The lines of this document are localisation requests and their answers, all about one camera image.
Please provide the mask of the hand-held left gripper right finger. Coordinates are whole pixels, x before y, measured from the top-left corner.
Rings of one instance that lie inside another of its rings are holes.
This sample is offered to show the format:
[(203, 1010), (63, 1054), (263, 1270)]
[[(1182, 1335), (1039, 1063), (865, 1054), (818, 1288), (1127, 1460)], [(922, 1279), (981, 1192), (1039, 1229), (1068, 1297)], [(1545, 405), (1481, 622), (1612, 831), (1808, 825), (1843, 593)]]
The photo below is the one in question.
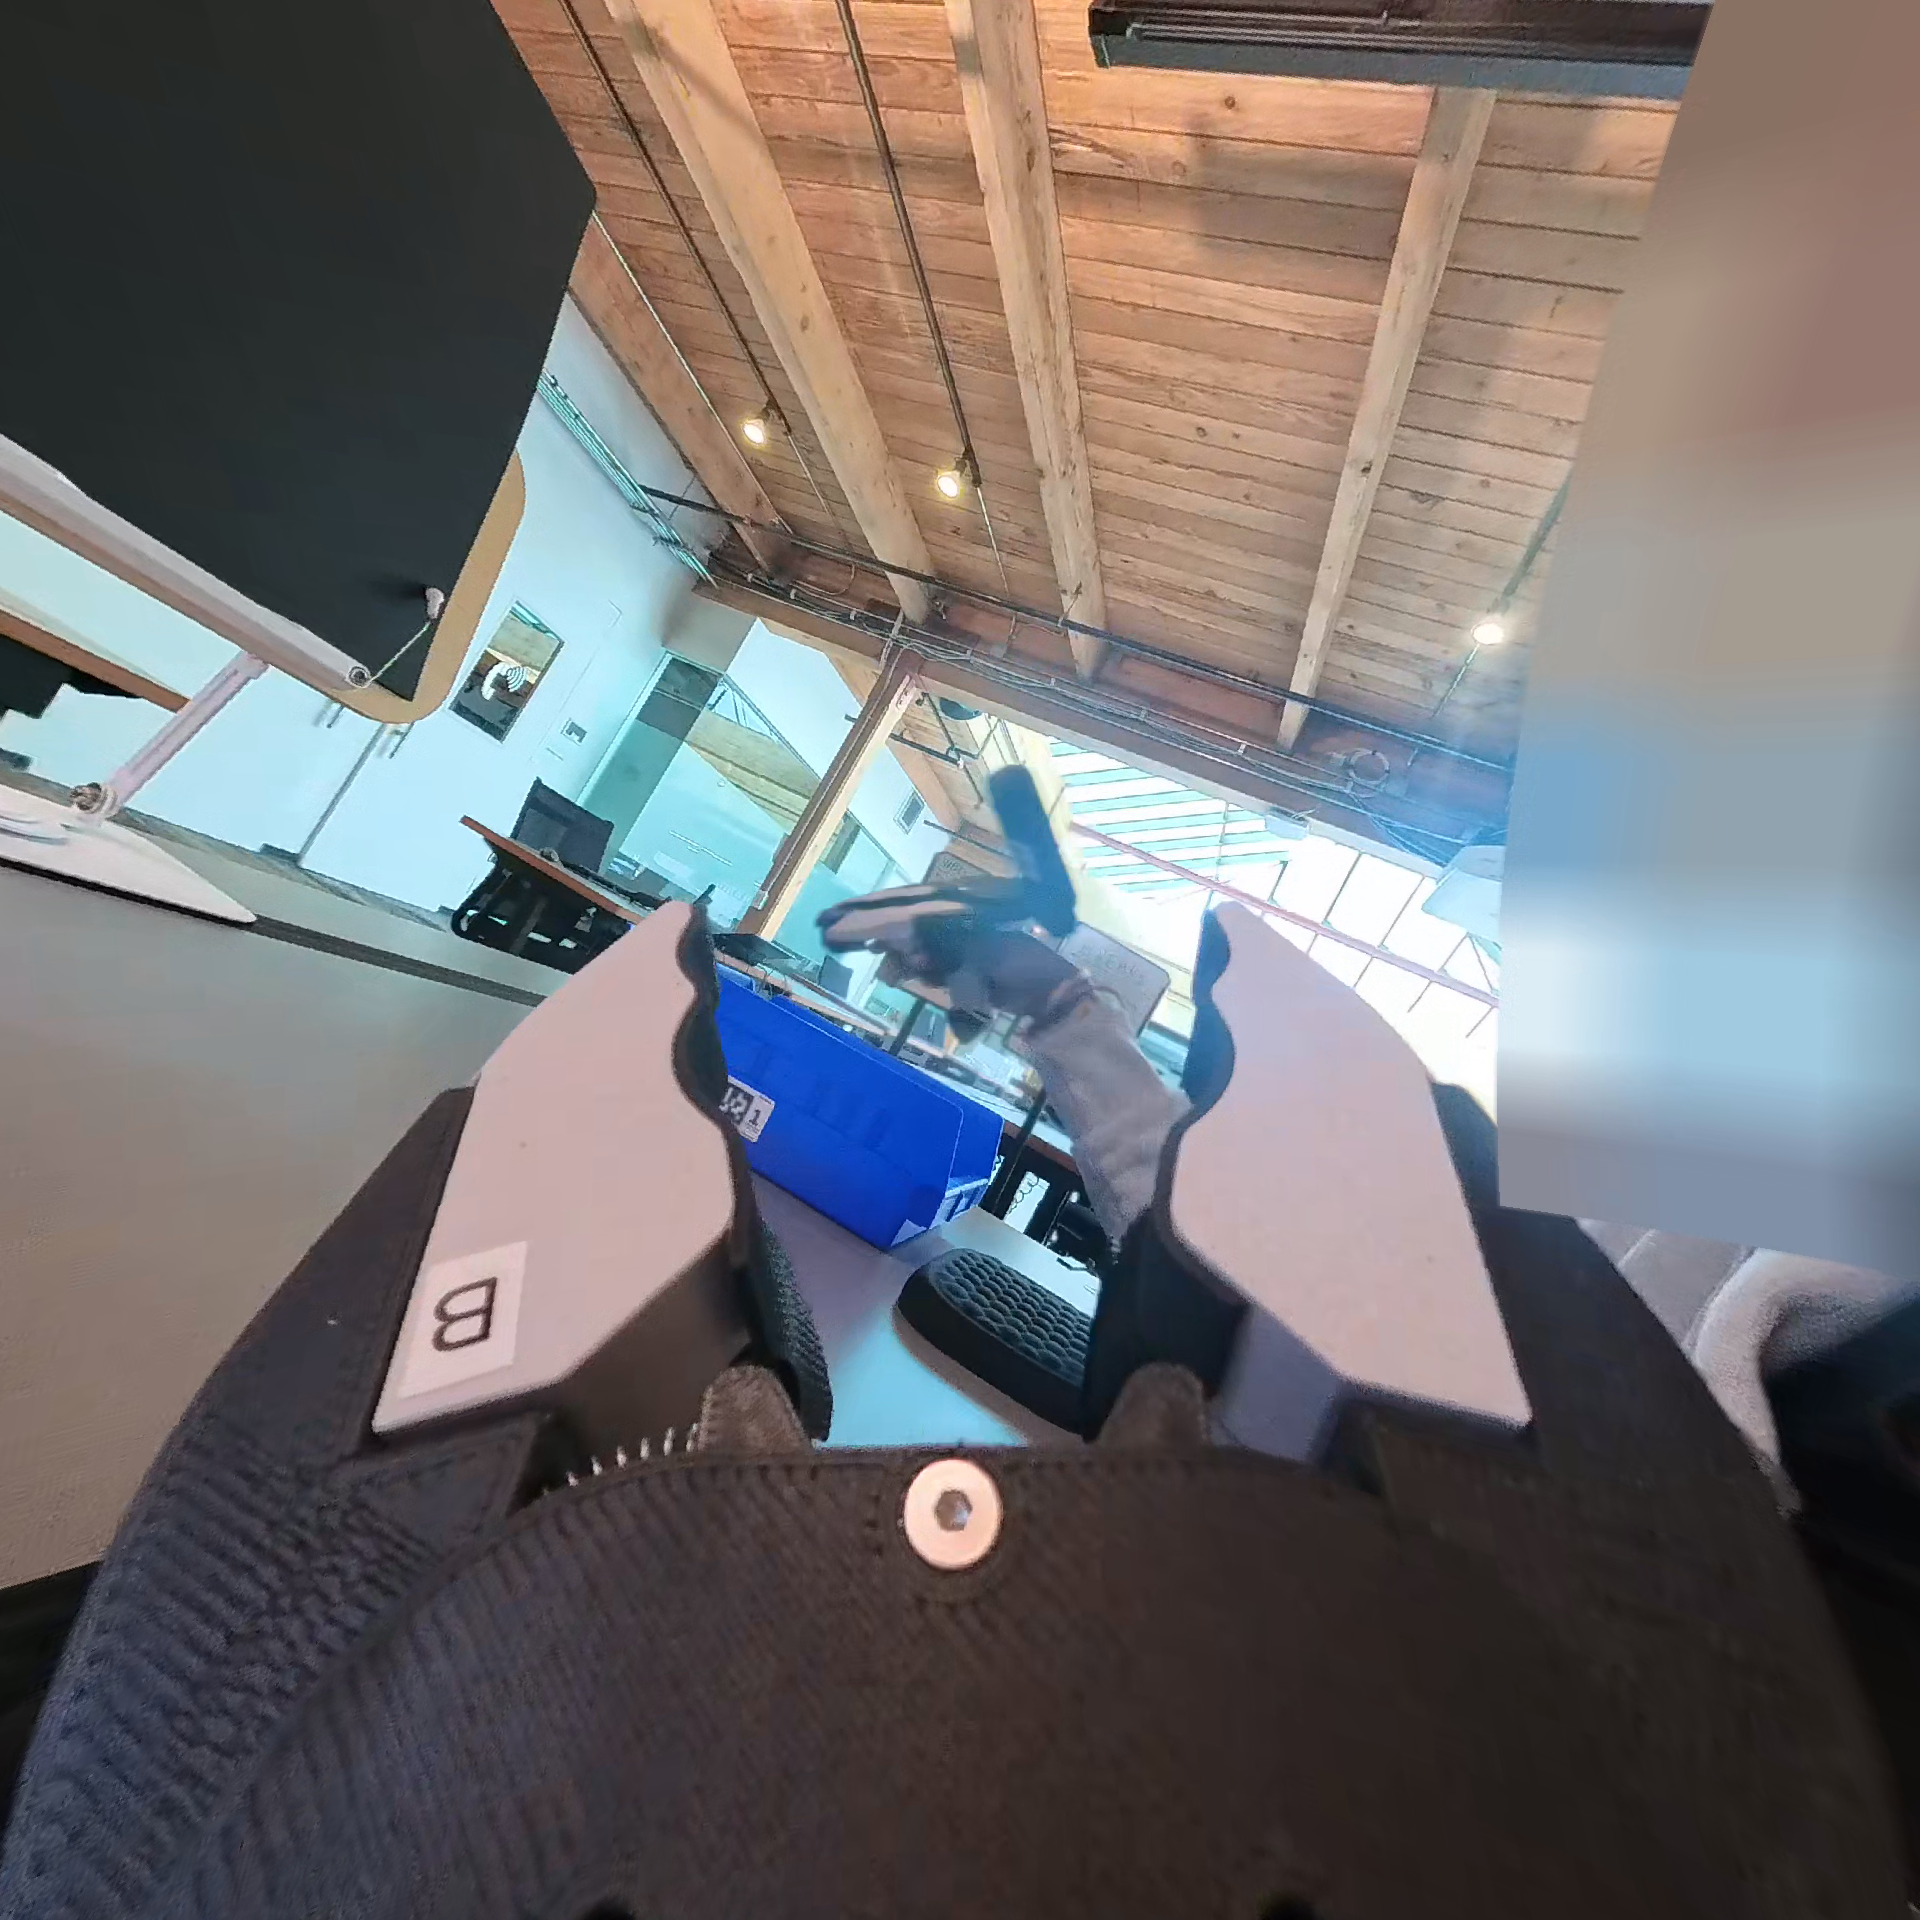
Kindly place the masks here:
[(1240, 897), (1202, 921), (1182, 1095), (1093, 1303), (1082, 1429), (1182, 1365), (1252, 1451), (1327, 1460), (1360, 1412), (1520, 1444), (1532, 1389), (1429, 1071)]

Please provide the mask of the wooden table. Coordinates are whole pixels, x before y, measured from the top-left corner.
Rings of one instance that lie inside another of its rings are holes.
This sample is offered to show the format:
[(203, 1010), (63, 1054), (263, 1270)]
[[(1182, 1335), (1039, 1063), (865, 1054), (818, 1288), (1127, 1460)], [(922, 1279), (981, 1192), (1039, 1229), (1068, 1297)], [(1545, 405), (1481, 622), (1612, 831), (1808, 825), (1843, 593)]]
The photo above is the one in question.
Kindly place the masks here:
[(537, 873), (564, 881), (571, 891), (584, 891), (584, 897), (603, 915), (603, 927), (610, 927), (610, 934), (603, 934), (603, 951), (610, 951), (632, 927), (643, 927), (646, 915), (659, 915), (653, 891), (614, 891), (610, 881), (571, 873), (571, 870), (562, 870), (562, 865), (522, 851), (515, 836), (503, 836), (503, 831), (492, 831), (492, 825), (479, 825), (479, 818), (458, 818), (458, 825), (484, 836), (492, 865), (515, 865), (515, 870), (537, 870)]

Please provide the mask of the handwritten whiteboard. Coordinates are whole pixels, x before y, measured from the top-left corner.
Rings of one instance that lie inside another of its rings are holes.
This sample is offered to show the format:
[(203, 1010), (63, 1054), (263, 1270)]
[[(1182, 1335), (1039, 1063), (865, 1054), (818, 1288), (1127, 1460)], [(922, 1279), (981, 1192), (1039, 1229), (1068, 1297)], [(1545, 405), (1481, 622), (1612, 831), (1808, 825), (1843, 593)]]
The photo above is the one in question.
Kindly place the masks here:
[(1142, 1038), (1173, 991), (1173, 970), (1154, 966), (1144, 951), (1118, 941), (1101, 927), (1068, 927), (1068, 935), (1058, 935), (1058, 954), (1079, 966), (1127, 1021), (1127, 1035)]

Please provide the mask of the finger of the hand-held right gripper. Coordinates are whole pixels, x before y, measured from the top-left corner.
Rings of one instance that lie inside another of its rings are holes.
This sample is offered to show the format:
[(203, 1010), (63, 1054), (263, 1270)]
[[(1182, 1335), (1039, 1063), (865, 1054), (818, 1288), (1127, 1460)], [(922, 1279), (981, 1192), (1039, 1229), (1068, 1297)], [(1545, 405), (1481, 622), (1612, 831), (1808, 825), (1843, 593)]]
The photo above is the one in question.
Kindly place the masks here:
[(934, 927), (969, 927), (977, 897), (962, 886), (880, 886), (829, 897), (818, 915), (825, 951), (922, 951)]

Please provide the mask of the framed wall picture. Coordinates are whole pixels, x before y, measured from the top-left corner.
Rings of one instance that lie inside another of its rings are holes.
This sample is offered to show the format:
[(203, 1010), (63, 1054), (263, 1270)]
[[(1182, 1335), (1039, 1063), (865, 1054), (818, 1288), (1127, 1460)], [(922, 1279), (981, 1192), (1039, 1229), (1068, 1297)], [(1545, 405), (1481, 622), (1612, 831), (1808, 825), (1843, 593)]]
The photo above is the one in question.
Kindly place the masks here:
[(530, 700), (542, 691), (546, 665), (562, 662), (564, 638), (542, 622), (542, 613), (513, 603), (467, 665), (458, 691), (447, 700), (451, 715), (503, 740)]

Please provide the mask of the black office chair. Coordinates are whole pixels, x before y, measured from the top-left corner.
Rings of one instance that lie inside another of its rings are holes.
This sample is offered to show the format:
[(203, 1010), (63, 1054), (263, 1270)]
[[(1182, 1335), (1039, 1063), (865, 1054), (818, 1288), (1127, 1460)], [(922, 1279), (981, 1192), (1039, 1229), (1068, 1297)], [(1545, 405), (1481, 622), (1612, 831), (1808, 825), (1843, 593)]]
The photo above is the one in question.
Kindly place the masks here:
[(603, 951), (603, 915), (515, 865), (492, 865), (492, 873), (447, 915), (447, 934), (484, 951), (537, 954), (546, 970), (582, 970)]
[(553, 796), (546, 781), (530, 781), (530, 802), (522, 802), (513, 836), (571, 873), (595, 873), (603, 851), (610, 851), (610, 818), (584, 814), (582, 802)]

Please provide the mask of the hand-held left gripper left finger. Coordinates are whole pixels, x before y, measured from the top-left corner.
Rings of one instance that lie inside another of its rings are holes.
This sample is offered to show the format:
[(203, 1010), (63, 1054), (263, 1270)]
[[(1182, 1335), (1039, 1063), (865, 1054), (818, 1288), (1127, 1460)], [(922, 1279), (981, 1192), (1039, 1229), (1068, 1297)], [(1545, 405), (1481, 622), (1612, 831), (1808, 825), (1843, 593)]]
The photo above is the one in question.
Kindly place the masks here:
[(685, 1444), (762, 1365), (808, 1444), (829, 1375), (733, 1122), (707, 905), (653, 905), (469, 1084), (373, 1437), (542, 1412), (571, 1444)]

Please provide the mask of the white board stand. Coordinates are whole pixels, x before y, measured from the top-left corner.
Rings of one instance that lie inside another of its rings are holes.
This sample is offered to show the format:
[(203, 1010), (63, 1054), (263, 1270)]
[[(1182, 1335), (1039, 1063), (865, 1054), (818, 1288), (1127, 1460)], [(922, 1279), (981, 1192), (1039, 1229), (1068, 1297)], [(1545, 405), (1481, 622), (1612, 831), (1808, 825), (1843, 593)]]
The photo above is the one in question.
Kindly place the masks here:
[(194, 873), (147, 831), (127, 831), (120, 825), (127, 802), (147, 781), (158, 781), (273, 665), (325, 691), (331, 707), (377, 714), (385, 723), (402, 723), (410, 714), (433, 714), (458, 678), (469, 614), (484, 613), (484, 593), (469, 593), (467, 578), (458, 593), (419, 593), (428, 622), (402, 639), (402, 652), (418, 652), (419, 639), (433, 651), (419, 652), (418, 700), (395, 700), (395, 684), (385, 684), (385, 665), (366, 665), (331, 639), (318, 639), (315, 630), (218, 587), (210, 568), (180, 559), (139, 522), (116, 515), (17, 441), (0, 441), (0, 495), (8, 515), (34, 522), (59, 546), (83, 551), (90, 568), (127, 578), (135, 593), (234, 639), (234, 662), (194, 700), (164, 691), (169, 707), (164, 731), (139, 754), (127, 754), (106, 781), (73, 786), (63, 803), (36, 796), (11, 796), (0, 818), (0, 853), (8, 870), (27, 873), (73, 881), (116, 897), (169, 905), (217, 927), (254, 927), (261, 915), (225, 897), (210, 873)]

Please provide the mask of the person's right forearm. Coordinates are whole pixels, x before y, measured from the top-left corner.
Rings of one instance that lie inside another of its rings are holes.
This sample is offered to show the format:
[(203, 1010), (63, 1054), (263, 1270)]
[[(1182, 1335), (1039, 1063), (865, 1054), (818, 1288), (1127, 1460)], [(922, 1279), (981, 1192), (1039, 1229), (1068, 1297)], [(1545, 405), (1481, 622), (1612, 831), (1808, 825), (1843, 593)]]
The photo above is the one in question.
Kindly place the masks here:
[(1159, 1194), (1159, 1162), (1190, 1103), (1144, 1063), (1118, 1010), (1086, 979), (1063, 979), (1042, 1015), (1026, 1021), (1026, 1058), (1068, 1130), (1086, 1211), (1107, 1247), (1118, 1247)]

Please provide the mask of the black display board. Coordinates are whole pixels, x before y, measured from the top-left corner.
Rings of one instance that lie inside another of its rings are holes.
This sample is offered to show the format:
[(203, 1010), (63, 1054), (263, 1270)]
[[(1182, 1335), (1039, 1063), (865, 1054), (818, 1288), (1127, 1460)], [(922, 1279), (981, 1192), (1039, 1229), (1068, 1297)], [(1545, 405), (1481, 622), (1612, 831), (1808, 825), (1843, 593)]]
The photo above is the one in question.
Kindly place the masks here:
[(0, 81), (8, 495), (428, 700), (591, 212), (496, 4), (8, 4)]

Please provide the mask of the person's right hand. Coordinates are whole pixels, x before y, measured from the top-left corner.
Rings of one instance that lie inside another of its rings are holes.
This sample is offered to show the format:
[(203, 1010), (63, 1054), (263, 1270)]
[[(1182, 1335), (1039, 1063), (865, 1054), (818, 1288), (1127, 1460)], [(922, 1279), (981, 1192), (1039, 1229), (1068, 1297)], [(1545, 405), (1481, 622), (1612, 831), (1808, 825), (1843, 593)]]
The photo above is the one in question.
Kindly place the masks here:
[(996, 1015), (1058, 1023), (1093, 1001), (1093, 979), (1054, 941), (977, 921), (937, 921), (910, 951), (910, 979), (926, 979), (962, 1035), (981, 1035)]

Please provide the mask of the blue storage bin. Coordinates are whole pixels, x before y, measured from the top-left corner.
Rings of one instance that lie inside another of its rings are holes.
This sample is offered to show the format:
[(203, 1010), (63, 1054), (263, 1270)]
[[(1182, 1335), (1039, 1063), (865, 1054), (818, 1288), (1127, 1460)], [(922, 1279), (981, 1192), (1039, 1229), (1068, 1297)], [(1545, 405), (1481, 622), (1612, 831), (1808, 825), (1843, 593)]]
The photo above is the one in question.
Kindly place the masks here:
[(727, 1122), (746, 1162), (868, 1247), (922, 1239), (988, 1194), (999, 1115), (720, 970)]

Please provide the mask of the black ceiling light bar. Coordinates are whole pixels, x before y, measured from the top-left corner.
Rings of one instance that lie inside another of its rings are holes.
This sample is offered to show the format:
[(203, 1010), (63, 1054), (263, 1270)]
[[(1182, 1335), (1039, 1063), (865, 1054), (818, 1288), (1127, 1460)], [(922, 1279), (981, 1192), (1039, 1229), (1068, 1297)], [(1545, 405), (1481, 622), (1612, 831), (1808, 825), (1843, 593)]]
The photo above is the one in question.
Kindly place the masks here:
[(1112, 0), (1101, 72), (1680, 98), (1706, 0)]

